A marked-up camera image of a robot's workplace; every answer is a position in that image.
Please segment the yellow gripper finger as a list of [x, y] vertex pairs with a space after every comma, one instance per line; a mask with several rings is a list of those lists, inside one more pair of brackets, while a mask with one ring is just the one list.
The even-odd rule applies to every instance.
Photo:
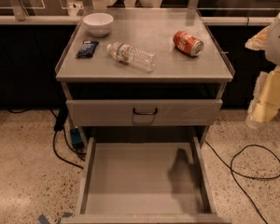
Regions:
[[266, 26], [256, 35], [249, 38], [245, 43], [245, 47], [251, 50], [265, 50], [269, 28], [270, 26]]
[[258, 129], [268, 124], [280, 110], [280, 65], [270, 73], [261, 72], [247, 110], [245, 123]]

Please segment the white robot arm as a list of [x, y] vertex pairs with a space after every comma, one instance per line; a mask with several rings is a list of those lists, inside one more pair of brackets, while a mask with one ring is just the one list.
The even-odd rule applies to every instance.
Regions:
[[275, 64], [270, 73], [259, 73], [247, 110], [246, 125], [258, 129], [269, 123], [280, 110], [280, 12], [270, 25], [251, 37], [245, 46], [252, 50], [264, 50], [266, 60]]

